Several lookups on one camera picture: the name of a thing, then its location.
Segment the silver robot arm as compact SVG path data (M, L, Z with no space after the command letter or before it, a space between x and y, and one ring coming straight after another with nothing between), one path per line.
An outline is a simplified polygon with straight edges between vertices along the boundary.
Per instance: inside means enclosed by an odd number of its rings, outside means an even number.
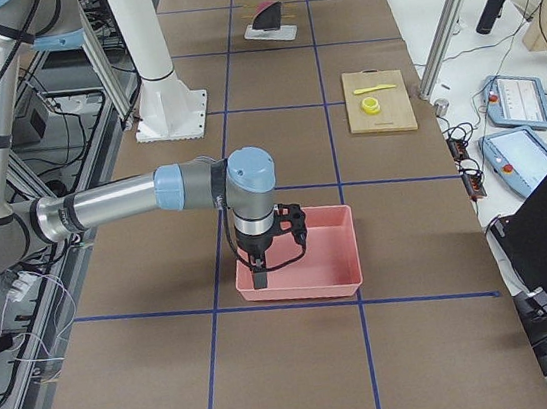
M90 39L89 30L78 0L0 0L0 273L69 235L151 209L231 209L238 251L245 254L254 286L263 289L266 250L280 228L272 197L275 166L263 149L164 165L64 198L6 201L19 57L27 49L78 48Z

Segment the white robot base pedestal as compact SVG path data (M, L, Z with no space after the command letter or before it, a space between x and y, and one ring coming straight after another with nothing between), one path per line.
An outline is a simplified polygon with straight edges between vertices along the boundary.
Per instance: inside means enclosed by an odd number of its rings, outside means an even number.
M208 94L179 79L152 0L107 1L142 83L137 141L202 137Z

